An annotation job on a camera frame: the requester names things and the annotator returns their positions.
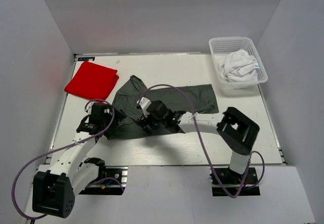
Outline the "dark green t-shirt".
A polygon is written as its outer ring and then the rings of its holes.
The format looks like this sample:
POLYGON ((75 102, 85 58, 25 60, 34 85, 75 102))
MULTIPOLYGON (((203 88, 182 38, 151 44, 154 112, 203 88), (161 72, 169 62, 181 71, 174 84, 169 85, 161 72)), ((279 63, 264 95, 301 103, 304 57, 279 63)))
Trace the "dark green t-shirt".
MULTIPOLYGON (((217 99, 211 84, 184 86, 179 88, 193 103, 195 111, 202 114, 218 113, 217 99)), ((140 96, 147 90, 144 82, 132 75, 130 79, 116 92, 112 105, 126 118, 110 135, 112 140, 131 140, 147 137, 148 134, 139 127, 135 120, 142 116, 142 111, 136 108, 140 96)), ((162 101, 172 111, 191 111, 190 104, 184 95, 170 87, 151 89, 145 94, 151 101, 162 101)))

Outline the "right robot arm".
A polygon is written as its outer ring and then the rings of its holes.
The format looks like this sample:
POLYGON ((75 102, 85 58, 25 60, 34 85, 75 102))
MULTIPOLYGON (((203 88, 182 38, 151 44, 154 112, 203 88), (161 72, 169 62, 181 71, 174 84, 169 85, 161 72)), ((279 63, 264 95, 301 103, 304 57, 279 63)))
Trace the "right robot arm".
POLYGON ((137 108, 143 114, 136 124, 149 136, 161 130, 190 133, 197 129, 220 135, 232 150, 229 178, 240 183, 247 177, 246 166, 260 127, 238 109, 228 107, 224 113, 193 115, 186 111, 172 111, 162 101, 150 101, 147 98, 140 99, 137 108))

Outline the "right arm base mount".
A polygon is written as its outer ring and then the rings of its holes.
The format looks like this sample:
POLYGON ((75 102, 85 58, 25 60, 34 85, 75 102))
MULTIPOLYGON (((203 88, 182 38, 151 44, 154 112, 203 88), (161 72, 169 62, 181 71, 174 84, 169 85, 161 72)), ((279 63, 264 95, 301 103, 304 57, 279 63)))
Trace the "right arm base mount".
MULTIPOLYGON (((227 189, 227 191, 231 195, 235 195, 239 189, 243 175, 237 175, 236 173, 232 172, 228 168, 214 168, 214 170, 217 173, 224 187, 227 189)), ((227 194, 223 191, 221 186, 218 184, 212 171, 210 173, 210 177, 212 183, 212 195, 214 197, 227 196, 227 194)), ((258 181, 259 179, 257 176, 256 169, 254 167, 250 167, 239 196, 260 196, 261 194, 260 194, 258 181)))

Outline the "white t-shirt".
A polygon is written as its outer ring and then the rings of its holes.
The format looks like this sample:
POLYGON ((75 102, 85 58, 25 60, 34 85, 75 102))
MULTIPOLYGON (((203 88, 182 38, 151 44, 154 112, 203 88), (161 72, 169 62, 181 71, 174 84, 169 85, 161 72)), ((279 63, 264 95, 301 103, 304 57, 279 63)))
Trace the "white t-shirt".
POLYGON ((219 62, 220 77, 225 82, 252 82, 258 80, 260 66, 245 50, 229 53, 219 62))

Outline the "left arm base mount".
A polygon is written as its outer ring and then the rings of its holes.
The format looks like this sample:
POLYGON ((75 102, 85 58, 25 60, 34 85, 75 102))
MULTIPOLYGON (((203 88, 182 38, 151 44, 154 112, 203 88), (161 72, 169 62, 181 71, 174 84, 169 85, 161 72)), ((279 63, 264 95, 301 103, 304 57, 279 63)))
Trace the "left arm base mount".
POLYGON ((81 195, 120 196, 126 189, 127 166, 107 166, 104 160, 91 157, 81 162, 76 173, 83 180, 88 175, 81 195))

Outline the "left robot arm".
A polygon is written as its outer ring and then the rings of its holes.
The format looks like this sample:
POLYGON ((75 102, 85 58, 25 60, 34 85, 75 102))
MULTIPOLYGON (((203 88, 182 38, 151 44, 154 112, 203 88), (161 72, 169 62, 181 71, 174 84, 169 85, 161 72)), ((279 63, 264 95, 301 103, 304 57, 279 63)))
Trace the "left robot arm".
POLYGON ((108 103, 94 103, 76 130, 72 145, 46 171, 33 179, 32 210, 44 215, 66 218, 76 196, 91 182, 106 180, 105 162, 88 158, 88 152, 113 127, 115 110, 108 103))

